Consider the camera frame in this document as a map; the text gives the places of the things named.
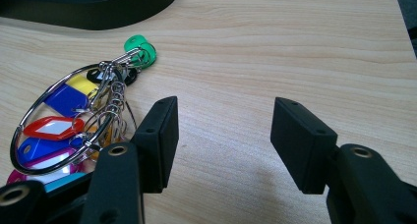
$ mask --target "wood grain surface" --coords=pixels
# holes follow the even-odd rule
[[[299,192],[269,141],[274,98],[296,100],[378,151],[417,185],[417,62],[396,0],[175,0],[124,28],[90,31],[0,19],[0,181],[10,141],[48,86],[123,53],[158,51],[129,86],[141,121],[177,95],[180,140],[147,223],[329,223],[325,193]]]

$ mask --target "key ring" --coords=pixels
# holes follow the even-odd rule
[[[142,67],[148,67],[156,57],[156,52],[151,44],[147,43],[144,38],[139,38],[139,41],[141,42],[134,46],[132,46],[134,41],[130,41],[131,49],[112,61],[102,61],[99,64],[88,65],[70,73],[50,86],[34,102],[16,128],[11,141],[10,158],[18,172],[29,176],[50,174],[70,164],[80,164],[95,152],[100,152],[105,146],[122,140],[127,128],[127,123],[122,117],[125,108],[129,111],[135,129],[137,128],[132,110],[125,98],[125,80],[130,71],[139,73]],[[59,100],[57,104],[50,102],[52,101],[51,97],[57,91],[59,91],[59,94],[64,91],[63,88],[71,89],[68,87],[70,81],[78,78],[84,72],[97,70],[101,73],[101,81],[94,90],[88,92],[86,96],[88,101],[84,107],[83,105],[77,105],[71,110],[68,110],[68,108],[64,110],[60,108],[62,104]],[[85,122],[84,130],[69,140],[69,144],[72,144],[74,140],[81,140],[81,144],[77,145],[78,149],[74,153],[53,165],[43,168],[29,168],[20,162],[18,149],[22,146],[20,144],[21,138],[24,137],[25,129],[30,126],[28,126],[28,123],[31,117],[42,104],[58,105],[57,108],[54,108],[57,112],[62,115],[69,114],[68,117],[72,118],[72,122],[68,123],[71,124],[70,129],[74,129],[76,122],[86,117],[86,115],[89,115],[89,118]]]

